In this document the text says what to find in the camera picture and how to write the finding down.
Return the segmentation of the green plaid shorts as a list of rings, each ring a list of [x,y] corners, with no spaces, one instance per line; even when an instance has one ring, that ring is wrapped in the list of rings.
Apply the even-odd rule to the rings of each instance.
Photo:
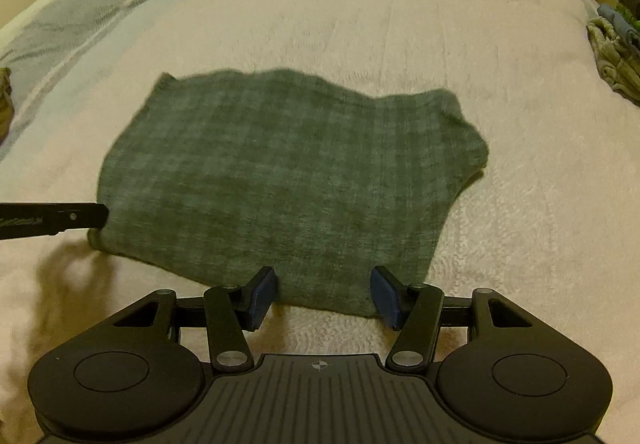
[[[423,278],[489,148],[446,90],[372,98],[278,69],[163,74],[102,164],[98,250],[202,284],[264,266],[288,305],[370,316]]]

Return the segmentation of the olive brown garment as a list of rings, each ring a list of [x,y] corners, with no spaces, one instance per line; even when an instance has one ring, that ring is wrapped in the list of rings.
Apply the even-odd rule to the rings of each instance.
[[[14,106],[11,96],[11,69],[2,67],[0,69],[0,143],[3,143],[8,136],[14,117]]]

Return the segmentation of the blue folded garment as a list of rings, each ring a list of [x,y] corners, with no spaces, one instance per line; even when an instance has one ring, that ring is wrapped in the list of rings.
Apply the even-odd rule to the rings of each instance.
[[[626,42],[626,45],[630,48],[639,48],[639,30],[627,22],[620,12],[615,11],[608,4],[601,4],[598,7],[598,14],[614,27],[617,34]]]

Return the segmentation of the green folded garment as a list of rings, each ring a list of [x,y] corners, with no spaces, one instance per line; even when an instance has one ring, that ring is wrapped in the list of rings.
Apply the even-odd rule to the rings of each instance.
[[[629,22],[629,25],[634,28],[634,30],[640,32],[640,22],[638,19],[635,19],[634,16],[630,16],[627,18],[627,22]]]

